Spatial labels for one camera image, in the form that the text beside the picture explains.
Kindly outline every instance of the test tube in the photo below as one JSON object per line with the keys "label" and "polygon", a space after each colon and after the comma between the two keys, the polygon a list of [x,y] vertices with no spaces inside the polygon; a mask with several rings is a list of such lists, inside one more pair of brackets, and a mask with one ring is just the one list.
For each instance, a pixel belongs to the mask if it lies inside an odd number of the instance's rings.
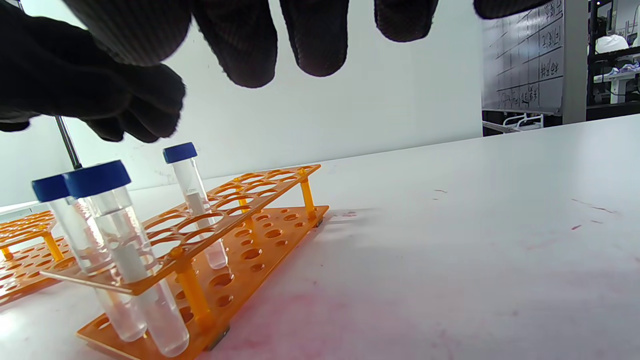
{"label": "test tube", "polygon": [[[86,207],[69,196],[64,177],[46,177],[31,185],[38,200],[49,203],[80,269],[87,275],[114,270],[95,221]],[[130,296],[102,289],[95,289],[95,294],[120,339],[130,342],[144,335],[147,324]]]}
{"label": "test tube", "polygon": [[[175,177],[184,196],[184,202],[193,217],[211,212],[207,192],[204,190],[200,173],[198,173],[196,156],[198,156],[196,148],[190,142],[164,149],[164,160],[173,166]],[[213,218],[204,218],[196,222],[196,226],[203,229],[213,225],[214,222]],[[204,254],[212,269],[220,269],[227,265],[227,251],[222,239],[207,247]]]}
{"label": "test tube", "polygon": [[[122,162],[82,168],[64,176],[71,196],[90,210],[122,280],[131,283],[154,275],[160,265],[133,210],[125,187],[131,179]],[[158,350],[166,357],[182,353],[189,345],[189,331],[166,280],[134,300]]]}

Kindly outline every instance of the test tube rack base plate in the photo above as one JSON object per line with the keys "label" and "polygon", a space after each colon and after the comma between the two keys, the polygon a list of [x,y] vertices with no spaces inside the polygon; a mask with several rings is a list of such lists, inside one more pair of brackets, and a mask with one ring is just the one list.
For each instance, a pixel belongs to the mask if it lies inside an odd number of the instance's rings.
{"label": "test tube rack base plate", "polygon": [[[28,215],[24,218],[0,224],[0,305],[8,304],[26,295],[42,290],[59,281],[40,275],[40,271],[55,263],[49,246],[55,246],[57,259],[69,253],[63,238],[54,239],[51,229],[55,219],[50,211]],[[39,243],[15,252],[9,247],[43,237],[47,243]]]}
{"label": "test tube rack base plate", "polygon": [[[210,228],[185,231],[189,229],[189,225],[203,219],[203,216],[188,217],[184,204],[143,223],[145,229],[155,229],[168,220],[184,218],[177,225],[166,229],[148,231],[148,237],[152,245],[176,241],[177,246],[169,254],[159,258],[163,269],[177,261],[184,261],[188,254],[197,252],[192,258],[187,258],[186,263],[190,263],[195,273],[196,287],[202,290],[212,315],[210,319],[213,321],[207,323],[202,321],[202,311],[198,316],[198,311],[192,309],[197,301],[189,298],[189,291],[185,294],[186,288],[179,280],[186,279],[184,273],[163,273],[160,270],[154,276],[167,280],[189,331],[188,348],[173,359],[195,359],[203,351],[212,349],[229,330],[232,317],[242,305],[300,241],[322,222],[329,207],[314,206],[308,187],[308,176],[319,167],[320,165],[314,165],[246,174],[207,192],[212,204],[212,214],[206,216],[222,217]],[[265,208],[296,184],[302,187],[305,206]],[[238,202],[239,206],[234,207],[233,202]],[[191,242],[205,234],[209,236],[206,240]],[[219,238],[223,239],[227,248],[228,265],[213,270],[203,250]],[[177,258],[174,250],[180,250]],[[89,278],[80,273],[73,260],[56,264],[47,271],[47,275],[130,295],[139,295],[152,286],[145,281],[114,284],[100,277]],[[90,347],[117,359],[169,359],[158,351],[148,333],[130,343],[122,341],[106,315],[85,325],[77,335]]]}

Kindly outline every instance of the white lab bench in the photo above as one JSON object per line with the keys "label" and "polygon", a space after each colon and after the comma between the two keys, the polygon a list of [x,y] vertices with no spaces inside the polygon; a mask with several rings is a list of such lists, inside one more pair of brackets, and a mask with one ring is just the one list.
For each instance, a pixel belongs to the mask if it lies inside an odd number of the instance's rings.
{"label": "white lab bench", "polygon": [[611,82],[611,100],[609,103],[618,104],[625,102],[625,90],[627,82],[636,78],[640,71],[622,72],[615,75],[598,75],[593,77],[594,84]]}
{"label": "white lab bench", "polygon": [[[200,359],[637,360],[639,138],[625,117],[323,162],[324,224]],[[0,307],[1,357],[107,359],[74,335],[92,291]]]}

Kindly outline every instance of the whiteboard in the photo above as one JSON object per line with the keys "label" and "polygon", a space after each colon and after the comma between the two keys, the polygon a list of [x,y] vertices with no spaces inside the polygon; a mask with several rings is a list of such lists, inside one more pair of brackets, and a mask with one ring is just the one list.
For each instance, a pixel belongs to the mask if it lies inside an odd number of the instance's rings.
{"label": "whiteboard", "polygon": [[484,110],[562,114],[563,1],[483,21]]}

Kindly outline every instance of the black glove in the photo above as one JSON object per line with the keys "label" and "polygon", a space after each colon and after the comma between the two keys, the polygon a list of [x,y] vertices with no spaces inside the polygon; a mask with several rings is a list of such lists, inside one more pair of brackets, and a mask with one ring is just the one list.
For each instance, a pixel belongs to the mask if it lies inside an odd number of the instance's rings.
{"label": "black glove", "polygon": [[[424,38],[438,0],[374,1],[374,20],[396,42]],[[550,0],[474,0],[482,18],[526,11]],[[191,14],[235,84],[257,88],[275,75],[276,30],[268,0],[64,0],[120,62],[154,65],[184,40]],[[298,67],[313,76],[338,71],[347,56],[349,0],[280,0]]]}
{"label": "black glove", "polygon": [[185,95],[166,65],[114,61],[89,32],[62,21],[30,17],[0,1],[0,130],[20,131],[38,115],[77,117],[101,138],[124,132],[144,142],[169,137]]}

